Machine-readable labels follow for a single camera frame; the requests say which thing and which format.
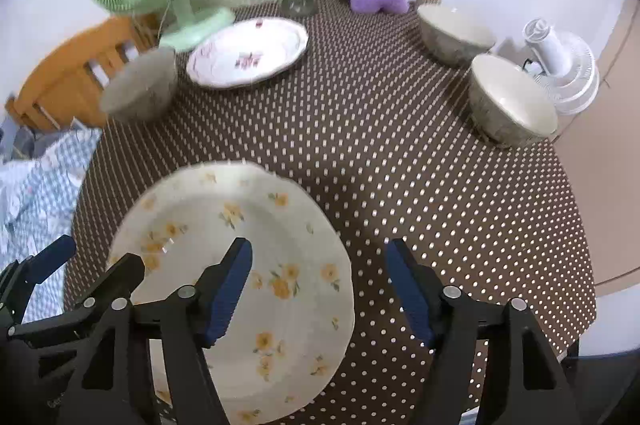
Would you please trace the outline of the grey floral bowl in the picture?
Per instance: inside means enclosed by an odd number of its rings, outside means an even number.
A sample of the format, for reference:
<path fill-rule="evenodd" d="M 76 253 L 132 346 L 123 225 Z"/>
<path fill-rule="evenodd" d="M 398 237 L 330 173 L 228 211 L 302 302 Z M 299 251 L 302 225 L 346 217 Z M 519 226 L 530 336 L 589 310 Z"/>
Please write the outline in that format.
<path fill-rule="evenodd" d="M 99 107 L 117 122 L 151 122 L 168 109 L 177 88 L 176 52 L 158 47 L 128 62 L 110 80 Z"/>

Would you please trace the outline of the white fan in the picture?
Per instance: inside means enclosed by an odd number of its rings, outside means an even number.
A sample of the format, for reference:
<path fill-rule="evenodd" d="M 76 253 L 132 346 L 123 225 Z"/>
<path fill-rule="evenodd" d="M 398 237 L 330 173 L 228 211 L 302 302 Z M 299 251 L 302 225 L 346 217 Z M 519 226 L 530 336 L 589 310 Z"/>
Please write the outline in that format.
<path fill-rule="evenodd" d="M 600 88 L 597 60 L 588 44 L 570 32 L 558 32 L 544 18 L 523 28 L 526 46 L 533 53 L 523 70 L 547 93 L 556 113 L 575 116 L 590 107 Z"/>

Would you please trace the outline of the blue checked bedding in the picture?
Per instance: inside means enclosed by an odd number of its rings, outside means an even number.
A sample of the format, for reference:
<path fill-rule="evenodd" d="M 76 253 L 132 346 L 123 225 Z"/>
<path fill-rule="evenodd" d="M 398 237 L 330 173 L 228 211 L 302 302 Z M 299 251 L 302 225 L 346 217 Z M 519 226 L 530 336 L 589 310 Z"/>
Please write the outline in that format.
<path fill-rule="evenodd" d="M 102 131 L 70 130 L 32 159 L 1 165 L 1 266 L 72 233 L 82 182 Z"/>

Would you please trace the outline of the brown polka dot tablecloth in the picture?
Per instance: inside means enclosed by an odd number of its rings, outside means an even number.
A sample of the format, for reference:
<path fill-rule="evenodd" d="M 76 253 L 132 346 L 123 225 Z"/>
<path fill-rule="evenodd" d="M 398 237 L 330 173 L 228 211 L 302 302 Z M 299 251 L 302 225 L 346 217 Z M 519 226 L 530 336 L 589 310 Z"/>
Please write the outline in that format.
<path fill-rule="evenodd" d="M 305 56 L 278 78 L 228 91 L 182 78 L 159 122 L 106 127 L 79 195 L 66 304 L 99 278 L 119 223 L 149 186 L 189 164 L 246 159 L 303 186 L 352 260 L 354 338 L 293 423 L 408 421 L 432 356 L 384 272 L 393 237 L 479 301 L 523 298 L 552 348 L 570 347 L 596 319 L 596 295 L 553 145 L 498 148 L 480 137 L 466 74 L 426 55 L 414 14 L 362 15 L 322 0 L 305 26 Z"/>

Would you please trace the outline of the red patterned white plate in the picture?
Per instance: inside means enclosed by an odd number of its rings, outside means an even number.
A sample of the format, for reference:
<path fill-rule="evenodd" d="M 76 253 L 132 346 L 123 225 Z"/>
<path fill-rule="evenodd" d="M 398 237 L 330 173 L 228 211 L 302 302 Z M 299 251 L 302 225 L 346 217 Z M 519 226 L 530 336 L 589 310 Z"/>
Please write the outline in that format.
<path fill-rule="evenodd" d="M 186 63 L 189 78 L 205 88 L 233 89 L 284 72 L 308 47 L 307 29 L 287 18 L 250 18 L 202 42 Z"/>

